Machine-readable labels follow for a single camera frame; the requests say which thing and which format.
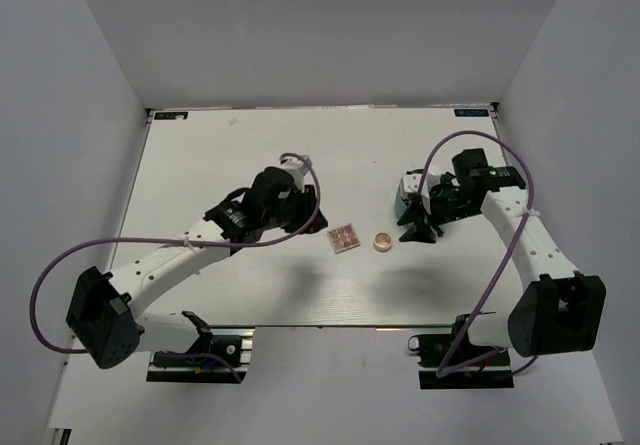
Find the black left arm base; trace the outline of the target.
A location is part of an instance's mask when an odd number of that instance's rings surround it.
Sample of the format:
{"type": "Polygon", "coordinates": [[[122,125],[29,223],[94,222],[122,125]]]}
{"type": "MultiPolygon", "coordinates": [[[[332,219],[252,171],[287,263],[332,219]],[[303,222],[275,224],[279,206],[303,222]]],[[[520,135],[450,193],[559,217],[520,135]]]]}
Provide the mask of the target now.
{"type": "Polygon", "coordinates": [[[151,353],[151,383],[241,384],[253,350],[252,328],[215,327],[191,311],[143,316],[140,349],[151,353]]]}

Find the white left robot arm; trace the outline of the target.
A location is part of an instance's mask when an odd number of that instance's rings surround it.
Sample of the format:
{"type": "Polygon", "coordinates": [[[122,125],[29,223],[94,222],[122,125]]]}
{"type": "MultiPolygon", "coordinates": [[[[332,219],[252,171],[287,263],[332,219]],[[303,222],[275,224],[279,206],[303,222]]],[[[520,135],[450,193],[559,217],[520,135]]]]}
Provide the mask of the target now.
{"type": "Polygon", "coordinates": [[[120,268],[82,272],[66,323],[94,363],[110,369],[139,351],[205,361],[212,342],[204,321],[192,312],[154,315],[148,308],[206,267],[267,247],[267,231],[281,230],[289,240],[325,229],[319,184],[305,181],[314,175],[303,158],[287,157],[206,211],[182,238],[155,239],[153,252],[120,268]]]}

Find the round beige powder compact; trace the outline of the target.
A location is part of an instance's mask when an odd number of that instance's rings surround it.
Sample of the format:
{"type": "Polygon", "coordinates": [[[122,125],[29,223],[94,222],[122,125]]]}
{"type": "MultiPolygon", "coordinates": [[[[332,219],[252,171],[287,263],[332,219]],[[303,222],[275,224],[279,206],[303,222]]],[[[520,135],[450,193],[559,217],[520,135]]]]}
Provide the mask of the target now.
{"type": "Polygon", "coordinates": [[[388,233],[379,232],[374,236],[372,244],[376,251],[384,253],[392,248],[393,240],[388,233]]]}

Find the orange eyeshadow palette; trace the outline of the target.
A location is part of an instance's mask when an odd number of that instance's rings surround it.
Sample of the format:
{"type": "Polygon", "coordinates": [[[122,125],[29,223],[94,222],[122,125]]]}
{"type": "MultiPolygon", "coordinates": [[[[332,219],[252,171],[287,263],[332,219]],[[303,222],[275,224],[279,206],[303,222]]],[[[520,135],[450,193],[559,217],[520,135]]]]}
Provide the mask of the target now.
{"type": "Polygon", "coordinates": [[[352,224],[346,224],[327,232],[327,238],[335,254],[340,254],[361,245],[352,224]]]}

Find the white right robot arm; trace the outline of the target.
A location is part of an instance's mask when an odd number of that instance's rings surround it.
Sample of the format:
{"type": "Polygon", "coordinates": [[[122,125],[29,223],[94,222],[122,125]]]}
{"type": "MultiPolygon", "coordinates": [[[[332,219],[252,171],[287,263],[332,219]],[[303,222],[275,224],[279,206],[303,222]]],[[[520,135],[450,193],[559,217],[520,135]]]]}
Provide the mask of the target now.
{"type": "Polygon", "coordinates": [[[481,148],[456,155],[451,172],[405,173],[396,203],[403,242],[433,244],[449,223],[483,216],[511,249],[510,262],[523,294],[508,314],[460,316],[452,328],[452,353],[472,364],[492,349],[513,349],[522,357],[591,350],[606,289],[596,275],[584,275],[560,251],[541,218],[528,205],[518,170],[488,164],[481,148]]]}

